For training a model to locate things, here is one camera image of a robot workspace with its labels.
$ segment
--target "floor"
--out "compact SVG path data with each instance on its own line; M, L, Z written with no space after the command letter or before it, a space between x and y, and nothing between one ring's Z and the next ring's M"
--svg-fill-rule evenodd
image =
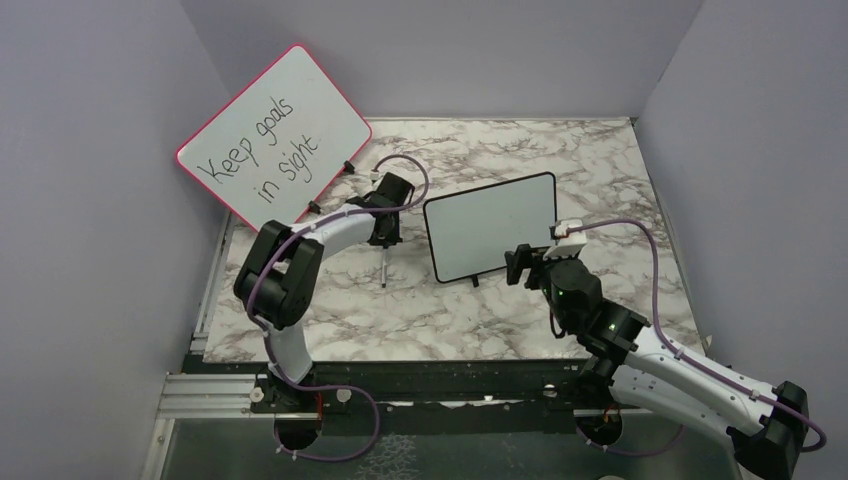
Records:
M367 174L390 153L427 165L430 197L549 171L557 179L559 218L584 222L638 219L652 229L660 253L660 316L664 330L701 350L672 246L628 119L375 120L374 137L353 160L354 175L335 180L317 202L331 211L370 189ZM389 171L420 183L411 165ZM265 361L259 331L248 321L232 284L255 232L237 219L209 296L206 362ZM315 360L480 360L581 358L573 339L554 339L538 292L510 287L503 271L468 281L435 280L420 208L401 217L404 242L390 249L388 285L380 285L381 251L360 245L322 264L304 317ZM609 227L590 233L581 258L603 282L607 298L650 315L651 256L638 231Z

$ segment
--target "purple cable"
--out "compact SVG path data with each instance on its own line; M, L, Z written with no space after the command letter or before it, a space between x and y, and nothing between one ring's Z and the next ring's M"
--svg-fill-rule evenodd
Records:
M714 378L715 380L718 380L719 382L721 382L721 383L723 383L723 384L725 384L725 385L727 385L731 388L734 388L734 389L738 390L739 392L745 394L746 396L750 397L753 394L753 390L751 390L750 388L748 388L744 385L741 385L741 384L737 383L736 381L725 377L724 375L714 371L713 369L707 367L706 365L703 365L703 364L699 363L698 361L692 359L691 357L687 356L685 353L678 354L679 349L677 347L675 347L668 340L668 337L666 337L665 334L663 333L662 327L660 326L660 315L659 315L659 311L657 309L657 297L659 296L659 288L660 288L659 287L660 261L659 261L659 254L657 253L657 242L656 242L656 240L654 240L654 236L651 235L651 232L650 232L650 230L648 230L648 227L646 227L642 222L640 222L638 220L633 220L633 219L630 219L630 218L620 218L620 219L614 219L614 220L604 220L604 221L601 221L601 222L591 223L589 225L583 225L583 226L580 226L580 227L571 227L568 230L566 230L566 235L570 235L570 234L575 233L575 232L582 232L582 231L585 231L585 230L593 230L595 228L606 227L608 225L616 225L616 224L629 224L629 225L635 225L636 227L639 227L639 229L642 230L642 232L645 234L645 236L648 237L648 243L651 245L651 256L653 257L653 261L654 261L653 282L652 282L652 285L651 285L651 318L653 320L652 323L653 323L653 327L654 327L654 332L656 333L657 338L660 339L660 342L662 342L662 344L665 345L665 348L669 349L676 356L679 356L680 358L682 358L689 365L692 365L694 368L700 370L704 374L706 374L706 375ZM804 425L813 429L818 434L819 441L816 442L813 445L808 446L808 447L801 448L802 452L814 452L816 450L821 450L825 446L825 444L827 444L827 435L825 435L824 430L822 430L821 427L819 427L815 422L810 420L808 417L796 412L795 410L792 410L788 406L786 406L786 405L784 405L784 404L782 404L782 403L780 403L776 400L772 400L772 399L765 397L763 395L758 395L756 397L756 399L760 400L762 402L765 402L765 403L771 405L774 408L780 409L781 411L783 411L785 413L788 413L789 415L791 415L791 416L795 417L796 419L798 419L799 421L801 421Z
M414 163L415 166L418 167L419 170L421 170L421 173L424 175L424 190L421 192L421 195L419 195L418 198L416 198L415 200L413 200L412 202L410 202L406 205L401 205L399 207L363 208L363 209L360 209L360 210L352 210L352 211L348 211L348 212L334 213L332 215L328 215L328 216L318 220L317 222L315 222L313 224L314 228L323 227L324 225L326 225L330 222L334 222L336 220L346 218L350 215L365 215L365 214L370 215L372 213L400 212L400 211L403 211L403 210L409 210L410 208L413 208L413 207L417 206L419 203L421 203L424 200L424 198L427 196L427 192L430 190L430 177L427 175L427 169L424 168L424 165L422 165L421 162L419 162L418 160L416 160L416 159L414 159L414 158L412 158L408 155L393 154L393 155L389 155L389 156L386 156L386 157L383 157L382 159L380 159L380 161L377 162L376 165L374 165L374 168L372 170L376 172L377 169L380 168L380 165L382 165L386 161L394 159L394 158L402 158L404 160L408 160L408 161ZM263 337L264 343L265 343L265 350L268 351L269 363L272 366L276 367L275 373L284 382L286 382L286 384L288 386L294 388L295 390L300 390L302 392L323 392L323 391L327 391L327 390L338 390L338 389L344 388L344 389L351 390L353 392L357 392L357 393L361 394L363 397L365 397L366 400L368 400L368 403L371 404L371 408L374 410L374 433L371 434L371 438L368 440L368 442L365 444L365 446L363 446L359 450L355 451L354 453L351 453L350 455L344 455L344 456L341 456L341 457L324 457L324 456L321 456L321 455L310 455L308 453L296 453L296 451L289 450L288 448L286 448L282 444L279 444L280 451L290 453L293 456L295 456L295 458L301 457L301 458L307 458L309 460L317 460L317 461L320 461L320 462L344 462L344 461L352 460L356 457L359 457L363 453L367 452L374 445L374 442L377 441L377 436L380 434L380 410L379 410L379 407L377 406L377 402L374 400L374 397L372 397L365 390L363 390L359 387L355 387L353 385L322 385L322 386L317 386L317 387L307 387L307 386L299 385L296 382L293 382L290 378L288 378L288 376L286 376L285 372L283 372L283 370L280 368L280 366L277 363L276 355L274 355L273 350L271 350L271 344L270 344L271 338L270 338L270 335L268 334L268 327L263 322L259 321L253 314L253 306L256 302L256 295L259 293L259 286L262 285L262 282L264 282L266 278L268 278L268 274L274 268L274 264L277 263L277 261L279 261L280 257L283 256L283 253L286 251L286 249L291 244L293 244L298 238L300 238L303 235L311 232L312 230L313 230L312 228L303 228L303 229L300 229L300 230L294 232L289 238L287 238L283 242L282 245L280 245L280 248L278 248L277 251L274 252L274 254L271 256L270 260L268 260L268 263L265 264L265 267L259 273L259 277L256 279L256 284L253 286L253 290L250 291L250 295L247 298L247 304L245 305L245 310L247 311L247 318L249 318L251 322L253 322L256 326L259 327L260 330L262 330L262 337Z
M622 456L622 457L631 457L631 458L644 458L644 457L653 457L653 456L656 456L656 455L662 455L663 453L671 450L675 445L680 443L680 440L683 439L683 434L685 432L686 432L686 427L681 425L680 428L677 429L677 433L674 435L674 438L672 438L670 442L665 444L665 446L658 448L656 450L648 450L648 451L645 451L645 452L629 452L627 450L619 450L619 449L614 448L614 447L604 447L604 445L600 445L598 443L595 443L592 440L589 440L589 437L587 437L586 434L583 433L583 430L580 430L580 427L577 427L577 434L580 435L581 437L583 437L583 440L586 440L586 443L588 445L591 445L591 446L593 446L593 447L595 447L599 450L603 450L604 453L612 453L613 455L619 455L619 456Z

